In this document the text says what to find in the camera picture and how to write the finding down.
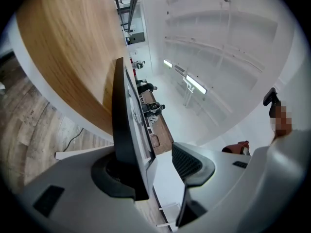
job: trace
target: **wooden floor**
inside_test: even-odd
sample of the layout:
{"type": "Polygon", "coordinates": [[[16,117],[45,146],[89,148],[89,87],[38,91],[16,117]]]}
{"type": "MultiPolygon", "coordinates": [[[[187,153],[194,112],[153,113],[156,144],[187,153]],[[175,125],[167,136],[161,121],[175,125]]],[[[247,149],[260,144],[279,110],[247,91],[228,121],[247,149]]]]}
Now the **wooden floor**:
{"type": "MultiPolygon", "coordinates": [[[[24,185],[57,162],[54,154],[63,151],[81,127],[53,107],[33,86],[15,58],[0,67],[0,163],[9,189],[18,193],[24,185]]],[[[83,129],[66,151],[111,145],[83,129]]],[[[137,202],[138,210],[153,225],[165,223],[152,194],[137,202]]],[[[169,232],[167,227],[158,228],[169,232]]]]}

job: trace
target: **wooden tabletop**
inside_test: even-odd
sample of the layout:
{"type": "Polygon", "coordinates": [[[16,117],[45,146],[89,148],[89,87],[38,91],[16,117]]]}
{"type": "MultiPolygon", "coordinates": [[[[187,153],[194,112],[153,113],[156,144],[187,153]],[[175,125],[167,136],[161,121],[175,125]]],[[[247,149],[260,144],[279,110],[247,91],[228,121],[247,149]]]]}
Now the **wooden tabletop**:
{"type": "Polygon", "coordinates": [[[112,134],[116,59],[123,57],[133,74],[114,1],[26,0],[16,17],[24,45],[51,88],[112,134]]]}

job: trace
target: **dark fisheye border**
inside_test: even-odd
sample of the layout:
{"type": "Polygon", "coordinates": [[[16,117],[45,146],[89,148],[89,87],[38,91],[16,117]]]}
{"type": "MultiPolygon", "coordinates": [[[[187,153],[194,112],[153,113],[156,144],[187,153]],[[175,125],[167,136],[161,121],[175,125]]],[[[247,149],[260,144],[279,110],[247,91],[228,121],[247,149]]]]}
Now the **dark fisheye border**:
{"type": "MultiPolygon", "coordinates": [[[[0,0],[0,31],[3,32],[10,17],[23,3],[24,0],[0,0]]],[[[308,16],[308,8],[310,8],[309,0],[283,0],[292,14],[296,17],[309,46],[311,42],[311,20],[308,16]]],[[[267,229],[265,232],[277,232],[280,230],[295,229],[298,231],[307,231],[311,228],[308,216],[308,205],[310,205],[310,160],[306,178],[302,183],[295,196],[287,205],[285,210],[281,213],[279,218],[267,229]]],[[[0,195],[1,195],[1,215],[2,215],[2,228],[8,228],[10,231],[18,231],[22,228],[34,232],[46,232],[41,228],[30,216],[28,216],[24,209],[19,205],[15,196],[7,189],[2,176],[0,179],[0,195]]]]}

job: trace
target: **ceiling light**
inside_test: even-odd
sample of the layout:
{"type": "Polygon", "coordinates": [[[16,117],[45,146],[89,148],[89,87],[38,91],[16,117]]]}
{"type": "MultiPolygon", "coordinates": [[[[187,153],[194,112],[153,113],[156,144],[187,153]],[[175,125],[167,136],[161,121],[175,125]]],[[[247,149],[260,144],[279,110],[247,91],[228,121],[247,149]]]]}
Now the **ceiling light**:
{"type": "Polygon", "coordinates": [[[173,65],[170,62],[168,62],[167,60],[163,60],[163,62],[164,62],[164,64],[167,64],[170,68],[173,67],[173,65]]]}
{"type": "Polygon", "coordinates": [[[193,84],[196,88],[199,89],[200,92],[206,94],[206,89],[204,89],[197,81],[195,81],[192,77],[187,75],[186,80],[188,80],[191,84],[193,84]]]}

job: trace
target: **black cable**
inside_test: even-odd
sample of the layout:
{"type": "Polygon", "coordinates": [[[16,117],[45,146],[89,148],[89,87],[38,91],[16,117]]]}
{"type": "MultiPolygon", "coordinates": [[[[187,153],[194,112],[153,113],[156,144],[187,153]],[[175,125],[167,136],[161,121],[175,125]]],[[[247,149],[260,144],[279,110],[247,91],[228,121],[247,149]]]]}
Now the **black cable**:
{"type": "MultiPolygon", "coordinates": [[[[82,130],[83,130],[83,128],[81,129],[80,133],[79,133],[77,136],[75,136],[73,139],[77,138],[77,137],[82,133],[82,130]]],[[[65,151],[68,149],[68,147],[69,147],[69,145],[70,145],[70,143],[72,142],[73,139],[71,139],[71,140],[69,141],[67,147],[64,149],[63,152],[65,152],[65,151]]]]}

